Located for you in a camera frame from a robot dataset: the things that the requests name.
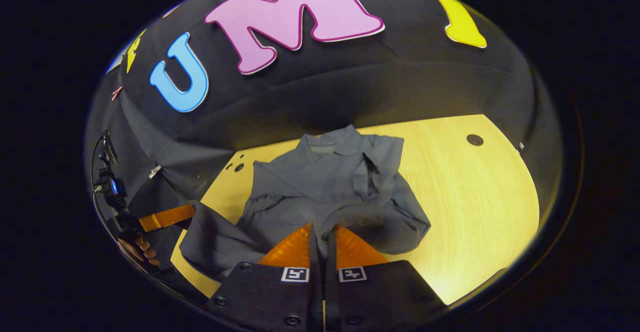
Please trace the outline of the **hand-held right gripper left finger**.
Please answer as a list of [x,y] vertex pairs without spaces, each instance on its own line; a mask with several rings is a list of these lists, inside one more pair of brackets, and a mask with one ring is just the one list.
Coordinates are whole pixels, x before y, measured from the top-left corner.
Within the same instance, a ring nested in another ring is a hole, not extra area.
[[313,225],[298,228],[259,261],[236,264],[207,309],[243,332],[320,332],[322,271]]

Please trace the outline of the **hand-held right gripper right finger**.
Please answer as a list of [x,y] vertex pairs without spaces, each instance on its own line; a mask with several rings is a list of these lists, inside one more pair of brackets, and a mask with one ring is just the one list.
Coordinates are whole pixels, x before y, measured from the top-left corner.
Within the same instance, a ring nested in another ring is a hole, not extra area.
[[389,261],[342,225],[330,232],[324,275],[327,332],[414,332],[447,311],[409,261]]

